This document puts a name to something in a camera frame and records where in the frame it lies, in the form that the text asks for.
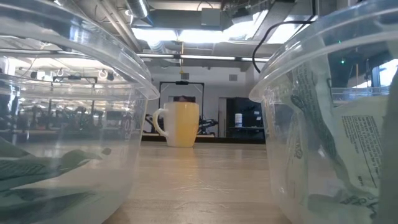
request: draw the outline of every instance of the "wooden table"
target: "wooden table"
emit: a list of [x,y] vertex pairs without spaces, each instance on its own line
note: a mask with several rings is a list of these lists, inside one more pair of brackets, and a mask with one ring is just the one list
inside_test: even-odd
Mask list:
[[289,224],[272,202],[265,145],[143,142],[139,184],[104,224]]

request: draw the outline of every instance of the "mug handle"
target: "mug handle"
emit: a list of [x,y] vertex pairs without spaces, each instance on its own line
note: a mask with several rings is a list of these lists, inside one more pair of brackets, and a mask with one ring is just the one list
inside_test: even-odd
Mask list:
[[158,124],[158,122],[157,122],[157,118],[159,117],[159,115],[160,115],[161,113],[165,113],[165,112],[167,112],[166,109],[157,109],[157,110],[155,111],[155,113],[152,115],[152,122],[154,123],[154,126],[155,126],[156,131],[157,131],[160,135],[167,137],[167,136],[169,136],[169,133],[168,133],[167,131],[163,131],[163,130],[159,127],[159,124]]

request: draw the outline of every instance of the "yellow mug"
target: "yellow mug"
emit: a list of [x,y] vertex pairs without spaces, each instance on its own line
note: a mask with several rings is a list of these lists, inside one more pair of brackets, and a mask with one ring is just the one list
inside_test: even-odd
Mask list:
[[[157,118],[164,114],[164,129],[159,127]],[[153,115],[157,132],[166,137],[167,145],[172,147],[192,147],[199,128],[199,105],[189,102],[165,103]]]

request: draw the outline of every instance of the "transparent plastic tub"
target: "transparent plastic tub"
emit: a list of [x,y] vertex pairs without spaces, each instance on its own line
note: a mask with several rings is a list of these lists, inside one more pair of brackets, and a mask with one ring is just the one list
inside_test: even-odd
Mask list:
[[398,223],[397,67],[389,86],[378,76],[395,58],[398,1],[367,1],[310,25],[262,69],[250,99],[293,223]]
[[0,223],[102,223],[135,182],[147,67],[49,1],[2,1],[0,21]]

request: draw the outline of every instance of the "wall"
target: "wall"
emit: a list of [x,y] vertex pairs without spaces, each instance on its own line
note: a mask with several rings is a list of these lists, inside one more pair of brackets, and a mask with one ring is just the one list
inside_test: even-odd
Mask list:
[[[159,82],[175,82],[180,80],[180,68],[149,68],[154,79],[153,84],[159,88]],[[184,72],[190,73],[190,82],[203,82],[205,83],[205,95],[203,104],[203,114],[206,119],[218,120],[218,99],[220,97],[248,97],[246,89],[246,73],[240,72],[239,68],[201,68],[201,67],[188,67],[183,69]],[[237,74],[238,80],[230,82],[229,74]],[[162,85],[162,97],[160,105],[168,101],[169,96],[195,96],[197,103],[201,105],[201,93],[195,86],[177,86],[170,84],[164,89],[167,84]],[[152,114],[158,108],[158,100],[148,102],[147,114]],[[209,131],[217,133],[218,127],[209,128]],[[150,126],[146,123],[144,130],[150,131]]]

